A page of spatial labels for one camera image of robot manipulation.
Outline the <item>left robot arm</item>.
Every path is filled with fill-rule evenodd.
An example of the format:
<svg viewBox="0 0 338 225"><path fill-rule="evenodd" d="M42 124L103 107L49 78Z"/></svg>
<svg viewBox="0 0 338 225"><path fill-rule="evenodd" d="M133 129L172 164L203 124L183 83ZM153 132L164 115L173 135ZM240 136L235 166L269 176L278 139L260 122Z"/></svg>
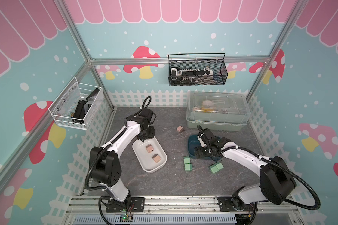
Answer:
<svg viewBox="0 0 338 225"><path fill-rule="evenodd" d="M84 181L88 191L103 190L110 196L104 196L108 203L120 211L131 207L131 194L121 181L122 168L120 156L128 144L134 139L144 142L155 137L153 123L156 114L148 108L152 97L146 97L139 111L126 117L124 126L106 144L93 147L90 151L89 169Z"/></svg>

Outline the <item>pink plug front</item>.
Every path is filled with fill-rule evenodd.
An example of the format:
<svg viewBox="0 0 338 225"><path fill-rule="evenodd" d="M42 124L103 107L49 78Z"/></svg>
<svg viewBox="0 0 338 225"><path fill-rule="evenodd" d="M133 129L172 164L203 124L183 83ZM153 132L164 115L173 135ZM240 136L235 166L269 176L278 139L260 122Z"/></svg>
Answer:
<svg viewBox="0 0 338 225"><path fill-rule="evenodd" d="M154 154L152 159L155 163L159 163L161 161L161 157L158 154Z"/></svg>

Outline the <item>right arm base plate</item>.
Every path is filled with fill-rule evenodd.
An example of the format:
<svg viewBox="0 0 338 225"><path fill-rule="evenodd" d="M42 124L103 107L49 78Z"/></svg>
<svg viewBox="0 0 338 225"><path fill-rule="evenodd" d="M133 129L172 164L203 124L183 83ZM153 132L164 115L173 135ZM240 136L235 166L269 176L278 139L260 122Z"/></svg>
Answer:
<svg viewBox="0 0 338 225"><path fill-rule="evenodd" d="M218 197L217 205L220 212L254 212L255 203L244 204L239 199L233 197Z"/></svg>

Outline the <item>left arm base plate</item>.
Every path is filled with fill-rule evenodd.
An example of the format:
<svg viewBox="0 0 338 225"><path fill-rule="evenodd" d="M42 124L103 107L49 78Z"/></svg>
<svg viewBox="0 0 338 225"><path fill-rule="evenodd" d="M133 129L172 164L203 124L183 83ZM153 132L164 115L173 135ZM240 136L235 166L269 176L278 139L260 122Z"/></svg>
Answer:
<svg viewBox="0 0 338 225"><path fill-rule="evenodd" d="M143 212L144 205L144 197L128 197L124 202L112 199L106 205L106 212Z"/></svg>

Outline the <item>pink plug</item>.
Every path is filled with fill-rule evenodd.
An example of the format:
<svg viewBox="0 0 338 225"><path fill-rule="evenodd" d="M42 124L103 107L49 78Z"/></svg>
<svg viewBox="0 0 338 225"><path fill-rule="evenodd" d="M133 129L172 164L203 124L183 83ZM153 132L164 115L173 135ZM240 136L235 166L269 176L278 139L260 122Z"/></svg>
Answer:
<svg viewBox="0 0 338 225"><path fill-rule="evenodd" d="M182 132L184 131L184 127L178 126L177 129L176 129L176 131L177 131L178 133L182 133Z"/></svg>
<svg viewBox="0 0 338 225"><path fill-rule="evenodd" d="M146 150L147 150L148 153L152 153L154 151L154 148L151 144L149 144L149 145L146 146Z"/></svg>
<svg viewBox="0 0 338 225"><path fill-rule="evenodd" d="M152 159L155 163L159 163L161 161L161 157L158 154L154 154Z"/></svg>

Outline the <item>teal plastic bin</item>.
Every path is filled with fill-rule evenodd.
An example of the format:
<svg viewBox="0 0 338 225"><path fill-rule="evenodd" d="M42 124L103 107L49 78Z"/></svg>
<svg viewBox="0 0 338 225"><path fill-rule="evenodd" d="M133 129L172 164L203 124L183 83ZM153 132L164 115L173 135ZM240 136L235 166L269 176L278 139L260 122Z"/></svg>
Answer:
<svg viewBox="0 0 338 225"><path fill-rule="evenodd" d="M202 160L213 160L213 161L216 161L216 162L222 160L221 157L216 157L216 158L215 157L214 158L203 157L203 158L199 158L195 154L195 148L196 147L201 147L201 143L198 140L197 135L192 135L188 139L188 155L189 155L190 158L193 158L193 159L202 159Z"/></svg>

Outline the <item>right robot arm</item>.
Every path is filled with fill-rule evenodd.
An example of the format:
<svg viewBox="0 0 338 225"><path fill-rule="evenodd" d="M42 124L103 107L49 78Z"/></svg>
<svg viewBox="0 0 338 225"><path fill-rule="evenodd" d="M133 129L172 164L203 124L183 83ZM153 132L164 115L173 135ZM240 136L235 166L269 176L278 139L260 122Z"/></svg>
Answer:
<svg viewBox="0 0 338 225"><path fill-rule="evenodd" d="M243 211L251 204L271 202L280 205L282 202L295 205L305 210L320 209L320 198L314 189L300 176L290 171L285 161L278 156L269 158L235 144L225 137L217 137L208 128L197 126L198 140L201 145L195 148L197 158L210 157L233 160L255 173L260 182L251 186L242 186L232 195L231 202L237 211ZM297 187L304 186L314 199L313 205L304 205L287 197Z"/></svg>

